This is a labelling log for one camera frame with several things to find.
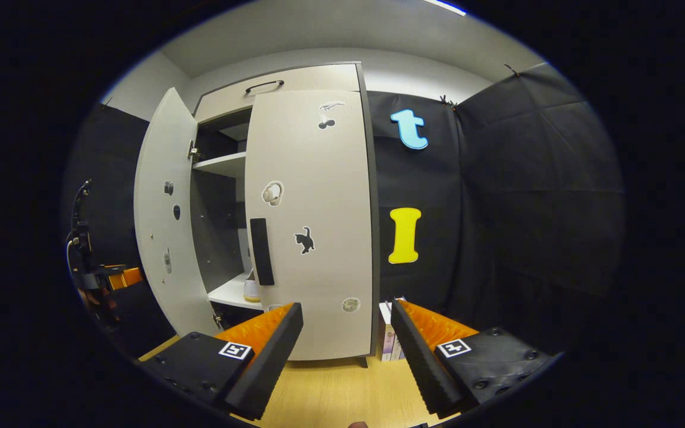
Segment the door hinge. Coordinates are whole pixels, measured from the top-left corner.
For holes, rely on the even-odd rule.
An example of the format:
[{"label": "door hinge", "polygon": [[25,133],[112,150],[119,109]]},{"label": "door hinge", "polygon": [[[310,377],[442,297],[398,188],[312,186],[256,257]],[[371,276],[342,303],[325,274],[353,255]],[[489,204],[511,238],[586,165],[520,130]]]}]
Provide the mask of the door hinge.
[{"label": "door hinge", "polygon": [[190,139],[190,151],[187,152],[187,159],[192,159],[192,162],[199,162],[200,152],[195,147],[195,140]]},{"label": "door hinge", "polygon": [[223,320],[221,319],[221,315],[213,314],[213,322],[215,322],[215,325],[218,326],[222,331],[224,330],[224,326],[221,323]]}]

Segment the black handle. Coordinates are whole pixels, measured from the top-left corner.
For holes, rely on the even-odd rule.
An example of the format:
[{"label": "black handle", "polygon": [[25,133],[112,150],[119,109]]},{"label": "black handle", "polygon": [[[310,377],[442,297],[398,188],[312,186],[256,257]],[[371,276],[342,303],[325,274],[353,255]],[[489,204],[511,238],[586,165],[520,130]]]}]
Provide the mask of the black handle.
[{"label": "black handle", "polygon": [[259,86],[263,86],[264,84],[272,84],[272,83],[278,83],[279,86],[282,86],[283,84],[285,84],[285,81],[275,80],[275,81],[267,81],[266,83],[255,84],[253,86],[248,87],[248,89],[245,89],[245,94],[250,94],[250,89],[253,89],[254,87],[259,87]]},{"label": "black handle", "polygon": [[253,239],[253,259],[261,285],[274,285],[274,271],[271,269],[269,234],[266,219],[250,219],[250,236]]}]

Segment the white shelf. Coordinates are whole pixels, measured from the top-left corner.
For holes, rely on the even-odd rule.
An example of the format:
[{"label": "white shelf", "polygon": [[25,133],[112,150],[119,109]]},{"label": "white shelf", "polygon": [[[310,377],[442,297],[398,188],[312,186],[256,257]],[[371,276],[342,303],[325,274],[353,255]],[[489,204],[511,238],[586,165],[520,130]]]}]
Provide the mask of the white shelf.
[{"label": "white shelf", "polygon": [[240,273],[234,278],[230,279],[226,284],[221,285],[217,289],[208,293],[208,299],[216,303],[229,304],[229,306],[239,306],[240,308],[258,309],[263,311],[263,304],[252,303],[244,298],[244,285],[249,273]]},{"label": "white shelf", "polygon": [[194,165],[192,165],[192,169],[206,171],[218,175],[225,175],[227,177],[244,177],[245,154],[245,152],[242,152],[235,153],[233,155],[221,156],[220,158],[203,160],[202,162],[194,163]]}]

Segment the wooden floor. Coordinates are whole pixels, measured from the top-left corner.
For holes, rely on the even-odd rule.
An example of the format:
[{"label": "wooden floor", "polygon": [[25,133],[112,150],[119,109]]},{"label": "wooden floor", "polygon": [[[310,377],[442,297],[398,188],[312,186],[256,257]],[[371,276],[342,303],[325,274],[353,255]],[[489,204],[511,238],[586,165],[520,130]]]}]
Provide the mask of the wooden floor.
[{"label": "wooden floor", "polygon": [[[147,360],[177,339],[139,360]],[[434,426],[440,421],[427,413],[407,361],[383,363],[378,357],[367,357],[367,362],[368,369],[355,358],[288,361],[263,418],[250,423],[265,428],[347,428],[363,420],[370,428],[409,428],[425,422]]]}]

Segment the black backdrop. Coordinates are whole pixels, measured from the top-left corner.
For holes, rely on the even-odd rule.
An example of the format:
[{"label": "black backdrop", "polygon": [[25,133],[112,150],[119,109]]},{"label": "black backdrop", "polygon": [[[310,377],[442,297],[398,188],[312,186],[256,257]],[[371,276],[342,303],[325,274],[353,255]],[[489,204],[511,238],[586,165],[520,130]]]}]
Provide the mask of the black backdrop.
[{"label": "black backdrop", "polygon": [[460,263],[449,314],[564,350],[612,284],[625,231],[614,144],[551,65],[457,106]]},{"label": "black backdrop", "polygon": [[[459,246],[460,174],[456,119],[440,101],[389,92],[368,92],[377,160],[380,209],[380,296],[407,300],[443,311]],[[425,120],[418,127],[427,138],[422,150],[400,141],[391,114],[412,109]],[[392,265],[395,222],[389,213],[411,207],[422,212],[416,222],[413,263]]]},{"label": "black backdrop", "polygon": [[[89,222],[92,260],[97,265],[142,268],[134,232],[134,177],[148,124],[119,109],[95,105],[76,140],[66,143],[73,144],[73,151],[62,179],[60,235],[64,237],[70,231],[76,191],[92,179],[92,191],[81,207],[81,217]],[[75,251],[71,251],[71,263],[78,263]],[[176,333],[146,279],[116,290],[112,299],[121,322],[108,331],[109,337],[130,357],[140,357]]]}]

